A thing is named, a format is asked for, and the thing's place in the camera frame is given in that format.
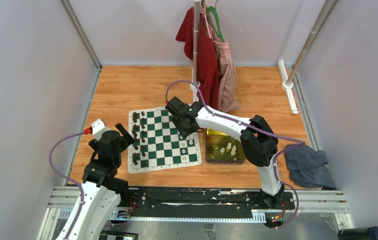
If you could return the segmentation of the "green white chess board mat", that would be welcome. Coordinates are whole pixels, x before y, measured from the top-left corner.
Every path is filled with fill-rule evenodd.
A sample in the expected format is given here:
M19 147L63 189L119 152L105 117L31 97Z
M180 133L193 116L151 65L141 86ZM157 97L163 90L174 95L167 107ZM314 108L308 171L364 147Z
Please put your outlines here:
M131 110L128 131L135 138L128 147L128 173L145 173L198 166L202 163L200 142L195 132L183 138L164 107ZM179 142L186 147L180 148Z

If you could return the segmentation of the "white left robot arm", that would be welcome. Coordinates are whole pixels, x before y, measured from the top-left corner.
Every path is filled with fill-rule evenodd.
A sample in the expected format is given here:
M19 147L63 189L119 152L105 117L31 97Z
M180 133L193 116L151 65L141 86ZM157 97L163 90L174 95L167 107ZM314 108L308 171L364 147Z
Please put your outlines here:
M97 119L81 132L93 136L89 142L93 153L84 169L82 183L75 183L79 194L57 239L96 240L115 207L129 203L128 182L115 176L122 164L122 152L135 141L122 124L115 127L111 130L103 120Z

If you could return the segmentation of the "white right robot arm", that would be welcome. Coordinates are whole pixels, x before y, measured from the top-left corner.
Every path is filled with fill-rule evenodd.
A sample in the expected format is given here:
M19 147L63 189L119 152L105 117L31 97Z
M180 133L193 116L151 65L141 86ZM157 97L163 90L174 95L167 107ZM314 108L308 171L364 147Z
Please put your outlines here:
M274 209L281 204L284 186L274 166L278 139L263 117L236 117L198 101L184 103L177 97L168 100L165 108L183 138L199 129L213 129L238 140L245 158L258 169L264 206Z

